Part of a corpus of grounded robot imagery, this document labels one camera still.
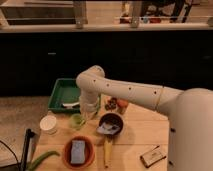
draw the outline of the small cup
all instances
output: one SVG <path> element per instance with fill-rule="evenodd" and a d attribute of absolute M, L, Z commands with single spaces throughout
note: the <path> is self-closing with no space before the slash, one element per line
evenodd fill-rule
<path fill-rule="evenodd" d="M 55 116 L 47 115 L 40 121 L 40 128 L 46 134 L 54 134 L 57 131 L 57 119 Z"/>
<path fill-rule="evenodd" d="M 80 130 L 85 123 L 84 117 L 80 113 L 72 114 L 69 121 L 70 126 L 76 130 Z"/>

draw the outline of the yellow-green cup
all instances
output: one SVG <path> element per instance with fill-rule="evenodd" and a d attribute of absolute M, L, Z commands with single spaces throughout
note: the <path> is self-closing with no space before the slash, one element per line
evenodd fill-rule
<path fill-rule="evenodd" d="M 84 117 L 80 113 L 72 114 L 69 119 L 70 127 L 80 130 L 81 127 L 84 125 L 85 120 Z"/>

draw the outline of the small box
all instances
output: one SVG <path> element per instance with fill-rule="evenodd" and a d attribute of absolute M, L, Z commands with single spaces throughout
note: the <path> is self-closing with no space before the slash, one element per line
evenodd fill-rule
<path fill-rule="evenodd" d="M 146 168 L 149 168 L 158 161 L 166 158 L 166 152 L 161 146 L 142 154 L 140 159 Z"/>

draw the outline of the dark cabinet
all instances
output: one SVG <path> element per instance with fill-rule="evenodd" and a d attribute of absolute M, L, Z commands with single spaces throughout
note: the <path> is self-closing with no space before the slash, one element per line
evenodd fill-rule
<path fill-rule="evenodd" d="M 212 31 L 13 33 L 0 40 L 0 95 L 50 95 L 57 78 L 92 65 L 110 79 L 213 89 Z"/>

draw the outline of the dark bowl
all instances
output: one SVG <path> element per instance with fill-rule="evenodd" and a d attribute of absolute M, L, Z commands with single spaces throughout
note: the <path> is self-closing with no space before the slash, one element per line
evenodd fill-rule
<path fill-rule="evenodd" d="M 99 126 L 101 126 L 103 122 L 117 125 L 120 127 L 120 129 L 114 135 L 119 134 L 123 129 L 123 120 L 115 113 L 107 113 L 103 115 L 99 121 Z"/>

